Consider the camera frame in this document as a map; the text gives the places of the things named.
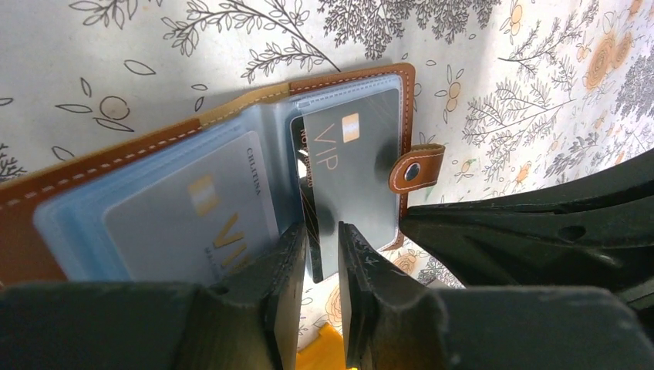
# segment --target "card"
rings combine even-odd
[[[135,281],[219,281],[278,236],[257,133],[114,204],[103,222]]]
[[[340,220],[355,224],[380,249],[397,237],[399,196],[388,178],[400,150],[399,91],[389,89],[295,117],[293,152],[320,281],[338,270]]]

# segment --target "floral wallpaper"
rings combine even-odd
[[[416,66],[414,143],[444,143],[411,204],[564,183],[654,146],[654,1],[68,0],[0,15],[0,181],[134,138],[248,89]],[[407,241],[383,255],[461,288]],[[342,327],[305,279],[299,347]]]

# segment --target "yellow object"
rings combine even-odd
[[[323,325],[317,339],[298,352],[295,368],[297,370],[346,370],[343,337],[330,324]]]

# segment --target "metal snap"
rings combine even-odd
[[[404,180],[406,181],[414,180],[416,177],[418,177],[419,173],[420,173],[420,163],[418,162],[411,163],[406,168],[406,172],[404,173]]]

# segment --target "leather cover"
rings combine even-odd
[[[445,146],[440,144],[414,145],[411,151],[402,155],[391,170],[389,188],[397,194],[406,194],[413,190],[430,187],[438,181],[440,166],[443,164]],[[406,180],[405,173],[411,167],[418,165],[418,174]]]
[[[248,106],[273,103],[291,95],[385,74],[397,74],[403,80],[404,154],[409,151],[411,143],[415,70],[408,63],[399,63],[257,89],[156,132],[0,184],[0,287],[23,281],[66,279],[32,224],[32,215],[44,200],[197,135],[203,128],[225,121]],[[403,194],[400,216],[406,212],[406,202],[407,195]],[[403,236],[399,235],[389,249],[399,247],[402,242]]]

